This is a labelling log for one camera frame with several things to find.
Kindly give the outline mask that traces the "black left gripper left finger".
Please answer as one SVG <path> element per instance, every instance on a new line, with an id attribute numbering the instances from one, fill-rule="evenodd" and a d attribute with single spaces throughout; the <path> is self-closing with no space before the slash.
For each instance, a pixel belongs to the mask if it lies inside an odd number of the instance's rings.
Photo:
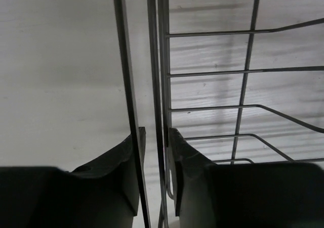
<path id="1" fill-rule="evenodd" d="M 139 198 L 130 136 L 71 172 L 1 168 L 1 227 L 131 227 Z"/>

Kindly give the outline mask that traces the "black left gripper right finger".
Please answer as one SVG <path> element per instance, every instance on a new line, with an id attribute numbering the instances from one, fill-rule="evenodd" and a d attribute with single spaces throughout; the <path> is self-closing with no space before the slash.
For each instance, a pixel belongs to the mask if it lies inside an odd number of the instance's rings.
<path id="1" fill-rule="evenodd" d="M 219 165 L 169 131 L 181 227 L 323 227 L 323 169 L 313 163 Z"/>

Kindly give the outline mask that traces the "metal wire dish rack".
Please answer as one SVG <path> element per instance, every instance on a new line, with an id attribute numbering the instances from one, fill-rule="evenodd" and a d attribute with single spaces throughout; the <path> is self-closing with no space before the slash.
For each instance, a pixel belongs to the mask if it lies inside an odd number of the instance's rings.
<path id="1" fill-rule="evenodd" d="M 175 197 L 170 128 L 229 140 L 219 164 L 323 166 L 323 0 L 145 0 L 161 182 L 158 227 Z M 139 0 L 125 0 L 128 12 Z"/>

